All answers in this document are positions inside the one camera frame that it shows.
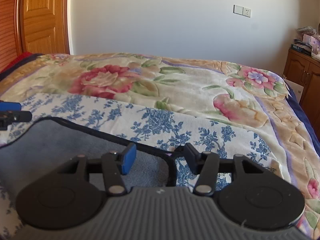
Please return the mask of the dark blue bed sheet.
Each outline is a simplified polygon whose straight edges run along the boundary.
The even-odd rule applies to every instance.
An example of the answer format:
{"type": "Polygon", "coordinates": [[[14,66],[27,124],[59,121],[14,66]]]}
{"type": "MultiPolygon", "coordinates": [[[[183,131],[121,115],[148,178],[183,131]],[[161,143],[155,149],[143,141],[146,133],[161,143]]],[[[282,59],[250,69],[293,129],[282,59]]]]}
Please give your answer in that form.
{"type": "Polygon", "coordinates": [[[289,83],[287,81],[285,83],[288,86],[288,90],[289,90],[289,97],[287,98],[287,102],[290,105],[290,107],[292,108],[292,110],[294,111],[294,113],[296,114],[296,116],[299,118],[299,120],[306,127],[306,130],[308,131],[308,133],[310,135],[310,139],[312,140],[312,143],[313,143],[313,146],[315,148],[315,151],[316,151],[317,155],[319,155],[320,154],[320,151],[319,151],[320,150],[320,144],[319,144],[319,140],[317,138],[317,135],[314,132],[314,129],[311,126],[311,123],[310,123],[308,117],[306,116],[306,114],[303,111],[302,107],[298,103],[296,95],[295,95],[293,89],[290,87],[290,85],[289,85],[289,83]]]}

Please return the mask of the wooden sideboard cabinet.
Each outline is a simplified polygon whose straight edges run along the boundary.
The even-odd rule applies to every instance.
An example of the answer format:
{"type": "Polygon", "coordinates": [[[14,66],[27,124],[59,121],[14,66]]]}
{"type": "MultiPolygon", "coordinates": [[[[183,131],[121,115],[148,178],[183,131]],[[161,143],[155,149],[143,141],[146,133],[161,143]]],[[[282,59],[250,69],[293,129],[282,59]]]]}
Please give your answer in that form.
{"type": "Polygon", "coordinates": [[[319,62],[289,49],[283,77],[303,86],[299,104],[314,131],[319,133],[319,62]]]}

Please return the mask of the white box beside bed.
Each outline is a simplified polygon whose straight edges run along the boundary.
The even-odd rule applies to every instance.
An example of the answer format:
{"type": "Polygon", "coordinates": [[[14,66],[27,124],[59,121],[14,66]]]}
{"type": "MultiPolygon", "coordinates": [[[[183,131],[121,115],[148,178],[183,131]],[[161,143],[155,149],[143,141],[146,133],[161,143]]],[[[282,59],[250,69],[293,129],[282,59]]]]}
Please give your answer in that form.
{"type": "Polygon", "coordinates": [[[297,83],[294,83],[294,82],[292,82],[290,80],[287,80],[287,79],[284,79],[284,81],[290,87],[290,89],[293,91],[297,101],[300,102],[301,97],[303,95],[304,87],[299,85],[299,84],[297,84],[297,83]]]}

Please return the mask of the white wall switch socket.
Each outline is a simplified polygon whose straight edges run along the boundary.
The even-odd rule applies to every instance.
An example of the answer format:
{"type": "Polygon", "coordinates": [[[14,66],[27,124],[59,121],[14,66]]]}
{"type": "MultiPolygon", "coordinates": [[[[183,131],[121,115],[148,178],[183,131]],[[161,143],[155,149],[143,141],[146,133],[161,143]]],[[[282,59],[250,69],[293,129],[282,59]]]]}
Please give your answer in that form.
{"type": "Polygon", "coordinates": [[[241,16],[251,18],[252,10],[239,5],[233,5],[233,13],[241,16]]]}

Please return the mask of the wooden louvered wardrobe door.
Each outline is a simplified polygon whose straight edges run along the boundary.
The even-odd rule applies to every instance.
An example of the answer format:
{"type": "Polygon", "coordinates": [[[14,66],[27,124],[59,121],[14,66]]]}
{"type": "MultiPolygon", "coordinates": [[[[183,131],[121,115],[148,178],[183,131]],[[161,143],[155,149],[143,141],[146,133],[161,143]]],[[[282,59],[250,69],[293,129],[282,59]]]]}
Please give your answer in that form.
{"type": "Polygon", "coordinates": [[[17,57],[15,41],[15,0],[1,0],[1,72],[17,57]]]}

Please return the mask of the blue floral white cloth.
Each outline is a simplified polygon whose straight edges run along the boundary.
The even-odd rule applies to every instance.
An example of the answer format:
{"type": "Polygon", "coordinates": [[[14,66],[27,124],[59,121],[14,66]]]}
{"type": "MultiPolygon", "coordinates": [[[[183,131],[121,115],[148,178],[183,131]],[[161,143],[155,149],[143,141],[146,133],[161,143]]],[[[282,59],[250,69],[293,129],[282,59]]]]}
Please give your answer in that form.
{"type": "Polygon", "coordinates": [[[140,106],[128,102],[72,94],[37,93],[21,101],[33,120],[58,117],[117,137],[173,151],[192,143],[222,158],[240,153],[284,179],[289,179],[286,154],[267,121],[261,128],[171,107],[164,103],[140,106]]]}

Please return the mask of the floral pastel bed blanket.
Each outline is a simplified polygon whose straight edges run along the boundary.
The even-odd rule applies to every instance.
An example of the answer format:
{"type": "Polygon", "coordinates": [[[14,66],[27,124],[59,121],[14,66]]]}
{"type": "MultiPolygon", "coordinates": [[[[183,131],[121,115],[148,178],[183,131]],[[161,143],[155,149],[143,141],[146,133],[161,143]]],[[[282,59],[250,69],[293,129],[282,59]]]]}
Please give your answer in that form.
{"type": "Polygon", "coordinates": [[[127,53],[38,55],[1,74],[1,100],[21,103],[37,93],[151,107],[162,102],[165,110],[178,107],[257,129],[270,121],[286,154],[286,180],[306,201],[298,226],[311,239],[319,239],[319,155],[287,102],[288,86],[277,74],[225,61],[127,53]]]}

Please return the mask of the red blanket at bedside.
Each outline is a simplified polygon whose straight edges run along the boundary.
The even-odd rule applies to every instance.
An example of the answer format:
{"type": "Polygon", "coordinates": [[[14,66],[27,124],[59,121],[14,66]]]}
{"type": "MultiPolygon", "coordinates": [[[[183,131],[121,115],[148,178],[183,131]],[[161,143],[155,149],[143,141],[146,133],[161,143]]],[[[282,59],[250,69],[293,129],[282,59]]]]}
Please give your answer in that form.
{"type": "Polygon", "coordinates": [[[30,52],[25,52],[16,57],[16,59],[12,60],[3,70],[1,70],[1,74],[5,72],[12,72],[22,65],[29,63],[37,58],[37,54],[33,54],[30,52]]]}

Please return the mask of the purple and grey towel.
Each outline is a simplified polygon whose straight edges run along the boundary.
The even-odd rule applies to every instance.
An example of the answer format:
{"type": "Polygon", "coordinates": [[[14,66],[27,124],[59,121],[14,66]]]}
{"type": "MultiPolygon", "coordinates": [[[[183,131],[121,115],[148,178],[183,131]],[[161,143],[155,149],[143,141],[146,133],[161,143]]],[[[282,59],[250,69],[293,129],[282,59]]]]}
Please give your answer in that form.
{"type": "MultiPolygon", "coordinates": [[[[89,160],[120,153],[129,140],[61,118],[42,118],[1,147],[1,184],[15,196],[25,186],[78,155],[89,160]]],[[[137,156],[123,180],[133,186],[176,186],[177,168],[169,152],[136,143],[137,156]]]]}

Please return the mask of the clutter pile on cabinet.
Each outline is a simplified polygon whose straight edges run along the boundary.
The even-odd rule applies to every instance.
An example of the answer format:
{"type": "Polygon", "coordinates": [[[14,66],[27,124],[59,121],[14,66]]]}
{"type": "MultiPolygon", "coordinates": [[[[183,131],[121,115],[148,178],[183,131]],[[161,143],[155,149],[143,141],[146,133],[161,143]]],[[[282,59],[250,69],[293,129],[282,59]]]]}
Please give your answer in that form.
{"type": "Polygon", "coordinates": [[[319,61],[319,27],[318,29],[311,26],[298,28],[297,36],[291,44],[291,49],[319,61]]]}

